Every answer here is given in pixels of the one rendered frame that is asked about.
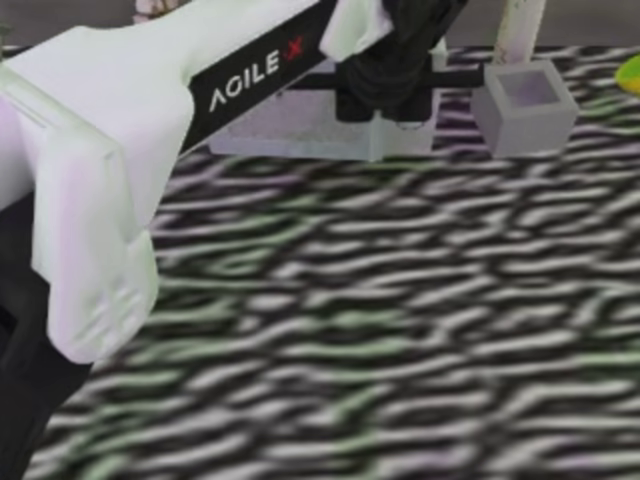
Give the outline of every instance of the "open gray box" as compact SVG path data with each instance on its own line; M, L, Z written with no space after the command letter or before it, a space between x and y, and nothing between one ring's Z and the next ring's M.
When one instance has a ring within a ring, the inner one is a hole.
M580 109L553 62L487 65L471 112L496 158L565 147Z

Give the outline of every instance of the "gray wall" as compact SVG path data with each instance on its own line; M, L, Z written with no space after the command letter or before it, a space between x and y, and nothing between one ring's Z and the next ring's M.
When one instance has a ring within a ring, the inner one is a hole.
M491 45L504 0L471 0L449 35L450 45ZM541 45L640 45L640 0L548 0ZM134 0L0 0L0 21L14 44L33 44L74 25L131 22Z

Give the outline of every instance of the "table surface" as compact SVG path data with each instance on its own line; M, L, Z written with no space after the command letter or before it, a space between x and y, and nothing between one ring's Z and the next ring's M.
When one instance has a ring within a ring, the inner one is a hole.
M540 53L582 108L562 155L491 160L447 91L424 159L184 159L157 311L28 478L631 479L639 51Z

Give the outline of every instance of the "cream cylindrical post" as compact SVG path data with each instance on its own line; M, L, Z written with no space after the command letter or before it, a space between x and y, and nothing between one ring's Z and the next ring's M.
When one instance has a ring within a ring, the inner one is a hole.
M547 0L505 0L493 63L526 63L533 55Z

